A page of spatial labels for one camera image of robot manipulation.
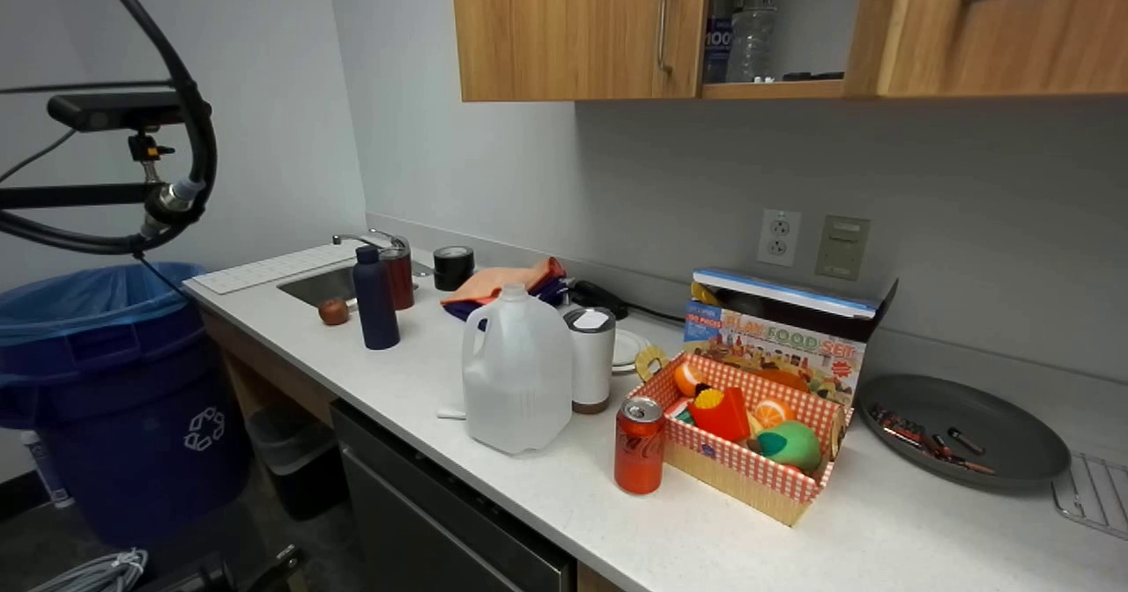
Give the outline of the dark blue cloth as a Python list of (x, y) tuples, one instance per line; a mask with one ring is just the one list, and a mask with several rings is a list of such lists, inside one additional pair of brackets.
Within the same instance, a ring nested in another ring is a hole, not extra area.
[[(529, 291), (529, 295), (539, 300), (552, 307), (559, 307), (564, 303), (564, 297), (567, 294), (567, 280), (564, 277), (553, 277), (544, 280), (544, 282), (536, 283), (534, 288)], [(443, 310), (455, 316), (459, 320), (466, 320), (472, 311), (477, 310), (477, 308), (488, 306), (496, 300), (501, 294), (502, 288), (495, 288), (491, 291), (491, 294), (484, 298), (467, 299), (467, 300), (452, 300), (452, 302), (442, 302), (441, 306)]]

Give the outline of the orange cloth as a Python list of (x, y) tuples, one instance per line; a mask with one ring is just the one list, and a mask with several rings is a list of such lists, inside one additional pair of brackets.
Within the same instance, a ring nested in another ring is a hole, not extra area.
[(553, 257), (547, 257), (527, 268), (488, 267), (476, 271), (462, 285), (441, 300), (441, 304), (484, 306), (495, 299), (506, 285), (520, 285), (526, 292), (532, 293), (536, 288), (543, 288), (555, 279), (564, 279), (567, 274), (563, 264)]

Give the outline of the white tumbler with lid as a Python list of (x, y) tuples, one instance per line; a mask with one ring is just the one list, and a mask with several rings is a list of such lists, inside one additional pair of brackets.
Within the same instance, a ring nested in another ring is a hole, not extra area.
[(600, 414), (610, 401), (615, 315), (602, 307), (578, 307), (564, 320), (573, 343), (572, 410)]

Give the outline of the dark red bottle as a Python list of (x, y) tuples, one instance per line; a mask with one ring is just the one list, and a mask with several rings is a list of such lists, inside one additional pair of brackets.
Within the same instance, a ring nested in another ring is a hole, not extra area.
[(380, 263), (390, 283), (390, 297), (396, 311), (403, 311), (414, 304), (414, 283), (412, 282), (412, 256), (406, 246), (390, 246), (380, 249)]

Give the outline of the dark blue bottle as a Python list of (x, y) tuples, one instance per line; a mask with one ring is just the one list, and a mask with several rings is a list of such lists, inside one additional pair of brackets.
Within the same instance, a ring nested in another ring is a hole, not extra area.
[(382, 251), (363, 244), (355, 251), (352, 267), (356, 310), (367, 350), (390, 350), (400, 341), (393, 286)]

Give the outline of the red drink can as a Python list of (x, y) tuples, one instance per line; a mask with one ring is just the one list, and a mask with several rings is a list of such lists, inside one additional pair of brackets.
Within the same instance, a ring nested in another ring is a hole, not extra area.
[(616, 415), (613, 478), (628, 494), (652, 494), (664, 474), (664, 408), (647, 396), (629, 396)]

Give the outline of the silver tap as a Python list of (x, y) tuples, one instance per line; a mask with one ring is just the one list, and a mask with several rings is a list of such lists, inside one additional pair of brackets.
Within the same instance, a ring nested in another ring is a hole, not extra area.
[(376, 246), (380, 249), (403, 249), (409, 250), (409, 242), (404, 239), (403, 236), (386, 233), (378, 230), (378, 228), (369, 228), (367, 233), (354, 235), (354, 233), (341, 233), (331, 235), (331, 242), (343, 244), (346, 241), (356, 241), (362, 244), (369, 244), (369, 246)]

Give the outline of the toy food set box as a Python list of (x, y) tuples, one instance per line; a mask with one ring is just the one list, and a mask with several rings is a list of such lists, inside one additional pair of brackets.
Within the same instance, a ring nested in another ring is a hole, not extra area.
[(695, 270), (682, 348), (851, 409), (865, 351), (895, 303), (732, 270)]

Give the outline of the steel sink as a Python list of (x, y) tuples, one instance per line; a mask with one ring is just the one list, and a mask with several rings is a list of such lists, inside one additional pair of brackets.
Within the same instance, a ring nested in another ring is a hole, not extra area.
[[(356, 308), (356, 299), (352, 270), (351, 264), (341, 264), (341, 266), (318, 272), (318, 274), (305, 275), (277, 284), (277, 290), (311, 307), (318, 307), (324, 300), (341, 298), (345, 300), (350, 310), (353, 310)], [(430, 279), (433, 274), (434, 270), (428, 267), (428, 264), (412, 260), (414, 290), (418, 288), (418, 279)]]

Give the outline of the red checked cardboard box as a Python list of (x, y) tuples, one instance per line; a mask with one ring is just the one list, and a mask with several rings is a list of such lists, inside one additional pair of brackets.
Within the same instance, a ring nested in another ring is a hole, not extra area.
[(664, 408), (685, 403), (675, 386), (675, 368), (689, 360), (700, 368), (713, 389), (737, 386), (744, 391), (746, 410), (765, 398), (785, 401), (795, 410), (795, 419), (816, 432), (820, 440), (822, 461), (814, 472), (802, 472), (791, 466), (776, 463), (751, 450), (744, 442), (729, 442), (680, 422), (673, 414), (666, 415), (666, 463), (688, 472), (720, 492), (758, 509), (779, 523), (794, 525), (807, 509), (826, 491), (835, 459), (841, 452), (841, 440), (849, 427), (854, 409), (829, 401), (816, 394), (797, 391), (765, 375), (749, 373), (740, 368), (725, 365), (682, 352), (664, 370), (629, 391), (629, 396), (647, 396)]

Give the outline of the blue packet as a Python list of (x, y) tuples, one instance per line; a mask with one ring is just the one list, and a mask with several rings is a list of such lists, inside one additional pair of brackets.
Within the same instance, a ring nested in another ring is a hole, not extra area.
[(725, 81), (731, 39), (731, 15), (710, 15), (702, 48), (702, 83)]

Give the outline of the black clamp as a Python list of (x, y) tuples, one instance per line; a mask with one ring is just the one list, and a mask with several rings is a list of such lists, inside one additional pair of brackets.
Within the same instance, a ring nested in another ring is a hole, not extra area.
[(241, 581), (233, 575), (233, 569), (220, 553), (209, 553), (197, 562), (146, 581), (132, 592), (271, 592), (271, 587), (277, 587), (299, 574), (307, 560), (307, 553), (296, 544), (288, 544), (262, 564), (253, 576)]

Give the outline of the blue recycling bin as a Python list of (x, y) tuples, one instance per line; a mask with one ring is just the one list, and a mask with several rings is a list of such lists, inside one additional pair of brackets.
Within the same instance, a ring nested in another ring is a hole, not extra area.
[(238, 500), (252, 445), (180, 285), (129, 263), (0, 292), (0, 428), (36, 432), (102, 544), (142, 547)]

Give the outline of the wooden wall cabinet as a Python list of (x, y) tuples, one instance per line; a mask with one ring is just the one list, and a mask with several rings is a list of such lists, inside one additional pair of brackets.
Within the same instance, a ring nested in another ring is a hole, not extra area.
[(1128, 0), (860, 0), (841, 79), (706, 83), (710, 0), (453, 0), (464, 101), (1128, 95)]

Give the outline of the grey switch plate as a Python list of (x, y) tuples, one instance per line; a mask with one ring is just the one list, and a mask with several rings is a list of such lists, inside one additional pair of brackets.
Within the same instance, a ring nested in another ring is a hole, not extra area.
[(866, 218), (825, 217), (814, 274), (822, 279), (860, 280), (871, 226)]

